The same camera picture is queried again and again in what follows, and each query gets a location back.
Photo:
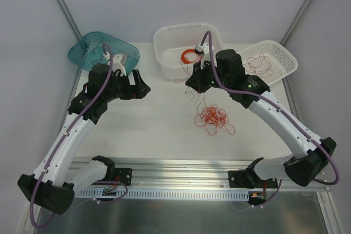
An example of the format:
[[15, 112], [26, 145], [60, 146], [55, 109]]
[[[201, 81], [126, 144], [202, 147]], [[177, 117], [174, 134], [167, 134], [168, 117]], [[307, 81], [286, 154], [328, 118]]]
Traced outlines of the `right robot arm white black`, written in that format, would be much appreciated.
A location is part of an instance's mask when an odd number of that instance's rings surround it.
[[213, 54], [196, 51], [200, 60], [185, 84], [199, 93], [220, 88], [244, 108], [261, 118], [288, 146], [291, 154], [267, 159], [257, 158], [246, 168], [248, 187], [259, 187], [266, 179], [289, 178], [306, 187], [328, 165], [336, 168], [331, 156], [336, 142], [321, 138], [304, 126], [278, 102], [270, 87], [258, 76], [249, 75], [241, 56], [233, 49]]

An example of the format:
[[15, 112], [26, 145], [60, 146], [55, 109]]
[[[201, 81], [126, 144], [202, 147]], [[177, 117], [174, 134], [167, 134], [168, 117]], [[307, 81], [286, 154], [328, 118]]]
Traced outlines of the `white perforated plastic basket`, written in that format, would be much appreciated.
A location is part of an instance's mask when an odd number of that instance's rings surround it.
[[272, 85], [298, 68], [296, 58], [281, 44], [266, 40], [239, 51], [245, 72]]

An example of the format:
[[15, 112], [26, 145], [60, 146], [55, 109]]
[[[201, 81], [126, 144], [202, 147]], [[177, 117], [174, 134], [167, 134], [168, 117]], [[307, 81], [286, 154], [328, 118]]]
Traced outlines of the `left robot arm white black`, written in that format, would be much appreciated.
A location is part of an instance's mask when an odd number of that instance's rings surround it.
[[151, 91], [138, 70], [133, 70], [132, 76], [134, 84], [121, 70], [112, 71], [104, 64], [95, 65], [89, 72], [87, 83], [71, 101], [65, 125], [52, 148], [32, 174], [23, 174], [18, 180], [20, 190], [32, 206], [62, 215], [76, 193], [96, 181], [110, 184], [117, 179], [115, 162], [101, 155], [93, 157], [79, 171], [67, 172], [83, 139], [107, 111], [109, 102], [142, 99]]

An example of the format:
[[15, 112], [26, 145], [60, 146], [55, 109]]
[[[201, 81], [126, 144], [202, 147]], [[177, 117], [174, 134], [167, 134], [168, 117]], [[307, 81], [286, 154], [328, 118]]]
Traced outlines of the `aluminium frame post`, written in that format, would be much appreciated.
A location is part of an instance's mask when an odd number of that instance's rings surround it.
[[27, 0], [20, 45], [25, 51], [20, 174], [31, 174], [55, 141], [66, 114], [77, 67], [67, 58], [75, 43], [56, 0]]
[[283, 84], [291, 112], [307, 128], [322, 136], [330, 136], [326, 124], [323, 76], [326, 76], [326, 64], [322, 62], [323, 44], [318, 26], [323, 26], [322, 20], [314, 19], [313, 14], [321, 15], [316, 10], [317, 0], [302, 0], [299, 8], [285, 33], [281, 44], [290, 51], [298, 61], [298, 69], [284, 78]]

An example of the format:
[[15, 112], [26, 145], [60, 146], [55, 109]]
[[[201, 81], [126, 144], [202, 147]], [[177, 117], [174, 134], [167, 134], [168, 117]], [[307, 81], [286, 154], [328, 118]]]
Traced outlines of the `right aluminium frame post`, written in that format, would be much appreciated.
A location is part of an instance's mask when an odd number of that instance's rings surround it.
[[285, 33], [281, 44], [290, 51], [298, 61], [298, 69], [284, 78], [283, 84], [291, 112], [307, 128], [322, 136], [330, 136], [326, 124], [323, 76], [326, 76], [326, 64], [322, 62], [323, 44], [318, 26], [323, 26], [322, 20], [314, 19], [313, 14], [321, 15], [316, 10], [317, 0], [302, 0], [299, 8]]

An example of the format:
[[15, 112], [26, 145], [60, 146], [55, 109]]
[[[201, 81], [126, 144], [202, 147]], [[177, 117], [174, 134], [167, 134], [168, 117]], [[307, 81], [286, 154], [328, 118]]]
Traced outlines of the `white solid plastic tub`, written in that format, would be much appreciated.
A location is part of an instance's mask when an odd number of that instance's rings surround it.
[[166, 78], [178, 81], [187, 79], [193, 66], [182, 61], [182, 54], [188, 49], [195, 48], [202, 41], [207, 31], [212, 33], [213, 51], [222, 50], [223, 42], [219, 31], [211, 24], [171, 25], [162, 27], [155, 32], [155, 56]]

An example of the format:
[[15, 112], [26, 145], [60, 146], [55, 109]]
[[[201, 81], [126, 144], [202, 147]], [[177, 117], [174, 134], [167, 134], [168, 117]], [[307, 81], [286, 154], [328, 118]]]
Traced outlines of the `aluminium mounting rail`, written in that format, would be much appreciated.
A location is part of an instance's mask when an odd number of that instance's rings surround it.
[[118, 168], [132, 169], [131, 188], [230, 190], [228, 171], [249, 161], [112, 158]]

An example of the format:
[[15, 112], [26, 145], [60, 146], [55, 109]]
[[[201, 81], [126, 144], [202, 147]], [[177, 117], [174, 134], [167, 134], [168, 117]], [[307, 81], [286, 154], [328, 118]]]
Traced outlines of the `teal transparent plastic bin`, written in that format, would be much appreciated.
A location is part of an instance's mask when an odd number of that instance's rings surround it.
[[135, 46], [103, 32], [95, 31], [84, 35], [69, 50], [68, 59], [71, 63], [86, 71], [90, 71], [96, 64], [107, 64], [104, 57], [103, 43], [109, 45], [114, 55], [118, 53], [126, 54], [125, 67], [127, 74], [130, 74], [139, 62], [139, 50]]

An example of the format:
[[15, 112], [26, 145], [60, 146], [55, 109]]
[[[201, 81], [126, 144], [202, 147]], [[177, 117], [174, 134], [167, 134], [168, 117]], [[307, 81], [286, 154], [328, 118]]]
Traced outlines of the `ball of wires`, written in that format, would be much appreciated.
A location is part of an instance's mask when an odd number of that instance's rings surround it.
[[230, 123], [227, 112], [217, 104], [207, 105], [205, 98], [197, 106], [194, 122], [198, 128], [204, 128], [209, 136], [215, 136], [221, 129], [229, 135], [236, 133], [236, 128]]

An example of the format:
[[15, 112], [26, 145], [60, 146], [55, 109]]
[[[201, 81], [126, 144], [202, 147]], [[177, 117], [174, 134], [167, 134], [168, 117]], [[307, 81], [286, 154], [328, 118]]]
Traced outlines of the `left aluminium frame post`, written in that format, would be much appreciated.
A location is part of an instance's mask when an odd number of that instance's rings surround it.
[[77, 67], [67, 58], [75, 43], [56, 0], [27, 0], [20, 45], [25, 51], [20, 174], [31, 174], [55, 141], [66, 114]]

